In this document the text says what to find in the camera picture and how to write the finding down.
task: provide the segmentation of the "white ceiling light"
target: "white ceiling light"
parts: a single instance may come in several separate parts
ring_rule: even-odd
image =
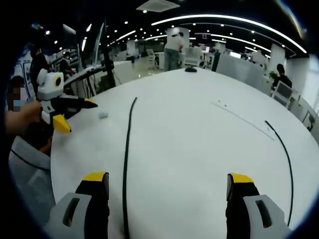
[[[127,36],[129,36],[129,35],[131,35],[131,34],[133,34],[133,33],[135,33],[135,32],[136,32],[135,30],[134,30],[134,31],[130,31],[129,33],[126,33],[125,35],[119,37],[119,39],[116,39],[116,40],[117,40],[117,41],[118,41],[118,40],[121,40],[121,39],[123,39],[124,37],[127,37]]]
[[[90,30],[91,30],[91,26],[92,26],[92,24],[90,24],[90,25],[88,26],[88,28],[86,29],[86,31],[90,31]]]
[[[159,37],[165,37],[165,36],[167,36],[167,35],[153,36],[153,37],[146,38],[145,41],[151,40],[151,39],[156,39],[156,38],[159,38]]]
[[[296,43],[295,41],[293,41],[291,38],[287,37],[286,35],[282,34],[281,32],[279,32],[279,31],[277,31],[277,30],[275,30],[275,29],[273,29],[273,28],[271,28],[269,26],[261,24],[259,22],[248,20],[248,19],[241,18],[241,17],[236,17],[236,16],[217,15],[217,14],[198,14],[198,15],[178,16],[178,17],[173,17],[173,18],[162,20],[162,21],[154,22],[154,23],[152,23],[152,26],[158,25],[158,24],[161,24],[161,23],[164,23],[164,22],[168,22],[168,21],[188,19],[188,18],[198,18],[198,17],[225,18],[225,19],[232,19],[232,20],[247,22],[247,23],[262,27],[264,29],[267,29],[269,31],[272,31],[273,33],[275,33],[277,35],[280,35],[281,37],[285,38],[286,40],[288,40],[289,42],[294,44],[296,47],[298,47],[303,53],[307,53],[307,51],[305,49],[303,49],[298,43]]]
[[[245,42],[247,44],[250,44],[250,45],[253,45],[253,46],[257,46],[265,51],[268,51],[268,52],[271,52],[271,50],[263,47],[263,46],[260,46],[260,45],[257,45],[253,42],[250,42],[250,41],[245,41],[245,40],[242,40],[242,39],[238,39],[238,38],[235,38],[235,37],[231,37],[231,36],[223,36],[223,35],[217,35],[217,34],[211,34],[211,36],[217,36],[217,37],[224,37],[224,38],[228,38],[228,39],[232,39],[232,40],[236,40],[236,41],[241,41],[241,42]]]
[[[85,42],[86,42],[86,39],[84,39],[83,42],[82,42],[82,51],[84,51]]]
[[[255,49],[250,48],[250,47],[247,47],[247,46],[245,46],[245,48],[246,48],[247,50],[250,50],[250,51],[256,51]]]
[[[226,41],[221,41],[221,40],[217,40],[217,39],[212,39],[212,41],[217,41],[217,42],[221,42],[221,43],[226,43]]]

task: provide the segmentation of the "curved ceiling light strip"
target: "curved ceiling light strip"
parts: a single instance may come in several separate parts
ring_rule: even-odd
[[[232,37],[232,36],[223,36],[223,35],[217,35],[217,34],[211,34],[211,36],[224,37],[224,38],[228,38],[228,39],[232,39],[232,40],[236,40],[236,41],[245,42],[247,44],[251,44],[253,46],[257,46],[257,47],[259,47],[259,48],[261,48],[261,49],[263,49],[265,51],[271,52],[271,50],[269,50],[269,49],[267,49],[267,48],[265,48],[263,46],[257,45],[257,44],[255,44],[253,42],[250,42],[250,41],[245,41],[245,40],[242,40],[242,39],[239,39],[239,38],[235,38],[235,37]]]
[[[136,31],[134,30],[134,31],[131,31],[131,32],[129,32],[129,33],[126,33],[125,35],[120,36],[118,39],[116,39],[116,41],[121,40],[121,39],[123,39],[124,37],[127,37],[127,36],[129,36],[129,35],[131,35],[131,34],[133,34],[133,33],[135,33],[135,32],[136,32]]]
[[[159,37],[165,37],[165,36],[167,36],[167,35],[152,36],[152,37],[146,38],[145,41],[151,40],[151,39],[156,39],[156,38],[159,38]]]
[[[213,18],[225,18],[225,19],[232,19],[232,20],[237,20],[237,21],[243,21],[246,23],[250,23],[259,27],[262,27],[264,29],[267,29],[269,31],[272,31],[273,33],[285,38],[286,40],[288,40],[289,42],[291,42],[292,44],[294,44],[296,47],[298,47],[303,53],[307,53],[307,51],[305,49],[303,49],[298,43],[296,43],[294,40],[292,40],[291,38],[287,37],[286,35],[282,34],[281,32],[266,26],[264,24],[261,24],[259,22],[256,21],[252,21],[252,20],[248,20],[245,18],[241,18],[241,17],[236,17],[236,16],[227,16],[227,15],[217,15],[217,14],[198,14],[198,15],[187,15],[187,16],[177,16],[177,17],[173,17],[173,18],[169,18],[169,19],[165,19],[162,21],[157,21],[152,23],[152,26],[164,23],[164,22],[168,22],[168,21],[175,21],[175,20],[181,20],[181,19],[189,19],[189,18],[199,18],[199,17],[213,17]]]
[[[218,26],[220,26],[220,23],[213,23],[213,22],[197,22],[196,24],[199,24],[199,25],[201,25],[201,24],[207,24],[207,25],[218,25]],[[182,25],[193,25],[193,23],[182,23],[181,26],[182,26]],[[247,28],[244,28],[244,27],[239,27],[239,26],[234,26],[234,25],[228,25],[228,24],[223,24],[223,25],[224,25],[224,26],[234,27],[234,28],[237,28],[237,29],[241,29],[241,30],[245,30],[245,31],[251,32],[251,29],[247,29]],[[261,35],[261,36],[263,36],[263,37],[265,37],[265,38],[268,38],[268,39],[272,40],[273,42],[276,42],[276,43],[279,44],[280,46],[282,45],[282,43],[280,43],[279,41],[277,41],[277,40],[275,40],[275,39],[273,39],[273,38],[271,38],[271,37],[269,37],[269,36],[266,36],[266,35],[264,35],[264,34],[262,34],[262,33],[259,33],[259,32],[254,31],[254,34],[258,34],[258,35]],[[288,48],[287,46],[286,46],[286,48],[295,54],[295,52],[294,52],[292,49]]]

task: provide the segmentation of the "white chair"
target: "white chair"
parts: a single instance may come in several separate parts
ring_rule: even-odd
[[[147,54],[148,54],[148,60],[149,60],[149,69],[150,68],[154,68],[155,65],[156,65],[156,62],[155,62],[155,53],[152,49],[147,49],[146,50]]]
[[[272,98],[282,104],[284,107],[288,108],[291,102],[292,94],[293,89],[282,81],[279,81],[276,89],[273,91]]]
[[[194,47],[185,48],[185,66],[197,66],[201,62],[200,55],[198,54],[198,50]]]

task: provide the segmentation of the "person standing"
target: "person standing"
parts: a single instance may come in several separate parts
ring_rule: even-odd
[[[179,52],[183,48],[184,34],[182,32],[167,38],[164,48],[164,71],[176,70],[179,62]]]
[[[37,99],[37,93],[38,93],[38,82],[37,78],[38,75],[41,71],[41,69],[45,69],[47,71],[50,71],[50,67],[45,59],[44,54],[42,53],[42,50],[40,47],[36,46],[32,51],[31,51],[31,57],[32,57],[32,62],[30,66],[30,80],[31,84],[33,86],[35,98]]]

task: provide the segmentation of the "desk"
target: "desk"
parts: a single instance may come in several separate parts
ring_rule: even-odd
[[[131,104],[127,200],[131,238],[226,238],[227,174],[248,175],[285,213],[291,200],[287,156],[246,121],[267,120],[289,152],[294,177],[291,228],[319,188],[319,147],[286,108],[230,77],[197,68],[160,73],[93,98],[99,105],[68,120],[72,134],[54,132],[51,177],[55,201],[90,172],[110,173],[109,235],[123,238],[122,179]],[[98,112],[107,111],[107,119]]]

